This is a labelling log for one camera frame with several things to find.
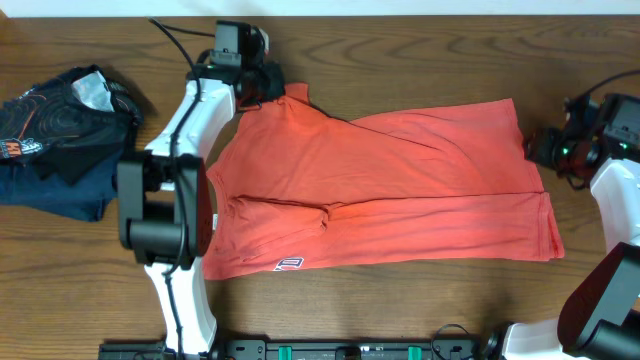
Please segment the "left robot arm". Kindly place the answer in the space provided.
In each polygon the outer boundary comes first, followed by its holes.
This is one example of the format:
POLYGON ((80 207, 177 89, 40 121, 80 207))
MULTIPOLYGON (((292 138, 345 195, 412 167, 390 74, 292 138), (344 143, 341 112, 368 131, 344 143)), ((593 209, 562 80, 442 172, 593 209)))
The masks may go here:
POLYGON ((213 211, 205 163, 221 130, 244 106, 284 93, 269 37, 260 27, 219 20, 214 46, 187 61, 184 97, 164 130, 117 165, 122 246, 157 291, 166 324, 159 343, 104 344, 102 359, 212 359, 217 322, 208 304, 202 259, 213 211))

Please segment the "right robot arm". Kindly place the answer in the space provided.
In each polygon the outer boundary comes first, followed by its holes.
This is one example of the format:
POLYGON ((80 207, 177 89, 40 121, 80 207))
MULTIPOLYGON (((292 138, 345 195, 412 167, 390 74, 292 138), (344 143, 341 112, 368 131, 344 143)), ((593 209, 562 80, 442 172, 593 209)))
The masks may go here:
POLYGON ((639 356, 639 100, 584 93, 565 103, 563 128, 526 142, 528 160, 586 189, 601 216, 606 254, 560 314, 495 331, 481 359, 636 359, 639 356))

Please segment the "red t-shirt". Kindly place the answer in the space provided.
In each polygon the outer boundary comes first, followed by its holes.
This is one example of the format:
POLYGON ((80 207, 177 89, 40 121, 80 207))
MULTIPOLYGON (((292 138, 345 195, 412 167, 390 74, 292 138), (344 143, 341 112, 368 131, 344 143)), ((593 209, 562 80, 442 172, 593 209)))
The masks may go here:
POLYGON ((353 121, 304 84, 246 113, 208 170, 208 280, 425 259, 564 255, 509 99, 353 121))

